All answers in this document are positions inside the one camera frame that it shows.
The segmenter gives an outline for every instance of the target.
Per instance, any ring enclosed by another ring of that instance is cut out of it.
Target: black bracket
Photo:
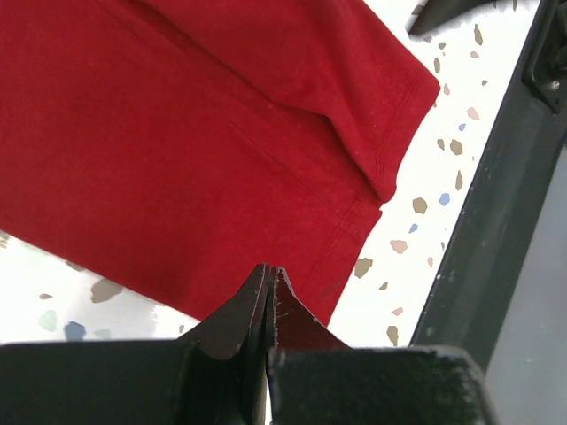
[[[547,15],[526,63],[524,82],[559,113],[567,101],[567,2],[548,1]]]

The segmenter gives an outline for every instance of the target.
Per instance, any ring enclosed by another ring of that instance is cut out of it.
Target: gray floor
[[[567,424],[567,151],[486,375],[502,425]]]

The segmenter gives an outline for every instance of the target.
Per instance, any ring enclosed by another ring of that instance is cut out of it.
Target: white table
[[[516,2],[409,40],[416,0],[368,0],[441,84],[334,313],[352,346],[407,345],[537,8]],[[0,233],[0,343],[171,338],[197,322]]]

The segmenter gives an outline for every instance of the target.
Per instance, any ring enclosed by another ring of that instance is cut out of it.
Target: red cloth
[[[5,0],[0,228],[198,319],[324,323],[439,85],[362,0]]]

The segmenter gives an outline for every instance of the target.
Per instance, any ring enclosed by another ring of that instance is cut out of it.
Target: black table edge
[[[542,0],[412,345],[448,344],[486,371],[567,132],[522,74],[546,12]]]

